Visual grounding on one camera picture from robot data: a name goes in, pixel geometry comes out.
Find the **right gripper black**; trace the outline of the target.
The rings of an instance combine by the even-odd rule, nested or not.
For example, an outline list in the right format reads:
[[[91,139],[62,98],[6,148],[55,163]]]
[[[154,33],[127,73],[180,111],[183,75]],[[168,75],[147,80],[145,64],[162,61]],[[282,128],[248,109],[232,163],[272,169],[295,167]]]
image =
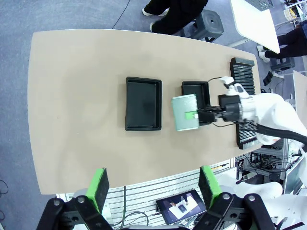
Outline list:
[[[219,95],[219,106],[208,106],[197,111],[185,112],[186,119],[198,119],[199,125],[209,125],[222,117],[225,122],[236,122],[241,118],[241,102],[239,95]]]

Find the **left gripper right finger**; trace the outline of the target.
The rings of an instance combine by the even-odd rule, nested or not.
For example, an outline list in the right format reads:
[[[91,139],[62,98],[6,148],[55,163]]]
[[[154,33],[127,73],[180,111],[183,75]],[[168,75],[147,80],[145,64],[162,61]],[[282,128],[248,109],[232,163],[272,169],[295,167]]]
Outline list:
[[[200,167],[198,186],[207,211],[196,230],[220,230],[225,222],[235,223],[237,230],[276,230],[260,195],[252,193],[240,198],[222,192],[210,166]]]

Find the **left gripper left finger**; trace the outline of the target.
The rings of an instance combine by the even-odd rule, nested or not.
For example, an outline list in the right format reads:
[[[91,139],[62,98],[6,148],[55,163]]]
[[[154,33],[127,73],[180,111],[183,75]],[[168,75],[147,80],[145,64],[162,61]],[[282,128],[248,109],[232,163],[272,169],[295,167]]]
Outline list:
[[[81,224],[88,230],[113,230],[102,216],[108,190],[106,169],[97,169],[85,195],[68,202],[61,198],[48,200],[36,230],[73,230]]]

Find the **black plastic ESD tray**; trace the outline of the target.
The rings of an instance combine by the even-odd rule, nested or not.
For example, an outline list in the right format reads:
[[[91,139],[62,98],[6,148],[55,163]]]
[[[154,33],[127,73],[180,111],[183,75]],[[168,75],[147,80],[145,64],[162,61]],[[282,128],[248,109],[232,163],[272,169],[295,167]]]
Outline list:
[[[159,131],[162,129],[162,81],[126,78],[126,131]]]
[[[181,91],[182,95],[196,95],[199,110],[211,105],[209,83],[207,81],[183,81]]]

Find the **black slotted board rack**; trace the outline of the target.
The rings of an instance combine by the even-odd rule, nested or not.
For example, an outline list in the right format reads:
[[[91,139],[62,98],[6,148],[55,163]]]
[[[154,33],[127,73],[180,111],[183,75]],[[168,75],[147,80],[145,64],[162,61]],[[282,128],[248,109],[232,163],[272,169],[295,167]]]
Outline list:
[[[230,61],[230,72],[235,83],[243,86],[249,95],[255,95],[255,84],[253,70],[255,63],[253,60],[234,57]],[[258,145],[256,133],[252,132],[255,124],[252,121],[239,123],[236,125],[236,143],[241,150]]]

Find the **black foot pedal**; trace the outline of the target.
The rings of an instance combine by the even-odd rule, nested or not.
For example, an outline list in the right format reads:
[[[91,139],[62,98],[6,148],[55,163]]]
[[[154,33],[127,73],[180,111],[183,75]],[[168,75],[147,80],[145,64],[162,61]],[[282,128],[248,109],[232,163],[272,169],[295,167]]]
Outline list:
[[[267,86],[269,83],[271,83],[273,77],[274,77],[273,73],[271,71],[268,71],[268,74],[263,79],[264,86]]]

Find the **grey plastic stool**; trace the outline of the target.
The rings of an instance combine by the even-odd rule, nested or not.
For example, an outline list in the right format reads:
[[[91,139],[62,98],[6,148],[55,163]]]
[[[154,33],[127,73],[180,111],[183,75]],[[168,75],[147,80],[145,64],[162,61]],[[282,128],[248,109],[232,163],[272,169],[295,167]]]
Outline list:
[[[295,60],[293,57],[286,58],[271,58],[271,70],[275,73],[285,71],[295,67]]]
[[[205,39],[206,42],[212,43],[224,33],[223,24],[219,14],[211,10],[203,10],[193,21],[191,26],[180,30],[181,37],[187,37],[196,40]]]

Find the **large white table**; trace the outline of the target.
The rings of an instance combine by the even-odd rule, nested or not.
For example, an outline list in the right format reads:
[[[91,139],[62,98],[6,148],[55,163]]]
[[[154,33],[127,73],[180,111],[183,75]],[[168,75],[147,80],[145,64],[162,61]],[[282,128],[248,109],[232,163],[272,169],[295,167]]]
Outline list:
[[[270,10],[259,11],[245,0],[230,0],[237,32],[242,39],[230,43],[236,47],[247,41],[253,41],[269,50],[279,53],[279,43]]]

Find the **person in navy coat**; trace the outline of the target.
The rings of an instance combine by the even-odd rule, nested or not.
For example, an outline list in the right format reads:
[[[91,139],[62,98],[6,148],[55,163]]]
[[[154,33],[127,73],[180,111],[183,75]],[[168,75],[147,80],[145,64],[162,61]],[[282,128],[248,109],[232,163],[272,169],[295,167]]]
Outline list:
[[[150,24],[150,31],[173,35],[193,21],[209,0],[151,0],[143,9],[145,16],[162,16]]]

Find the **person in white shoes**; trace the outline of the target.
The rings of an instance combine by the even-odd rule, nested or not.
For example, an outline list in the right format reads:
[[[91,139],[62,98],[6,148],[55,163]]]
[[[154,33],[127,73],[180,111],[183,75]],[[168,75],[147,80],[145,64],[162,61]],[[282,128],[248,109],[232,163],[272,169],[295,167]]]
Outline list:
[[[260,59],[265,63],[270,62],[271,58],[295,58],[307,56],[307,37],[301,26],[298,26],[290,32],[277,36],[280,53],[275,53],[264,46],[257,46]]]

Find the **grey perforated plastic basket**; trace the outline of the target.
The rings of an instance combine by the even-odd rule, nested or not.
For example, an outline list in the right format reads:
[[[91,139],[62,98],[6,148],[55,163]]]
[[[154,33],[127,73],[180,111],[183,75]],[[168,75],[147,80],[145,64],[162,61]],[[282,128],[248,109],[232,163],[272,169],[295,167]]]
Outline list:
[[[245,0],[250,5],[258,9],[259,11],[264,11],[274,7],[272,0]]]

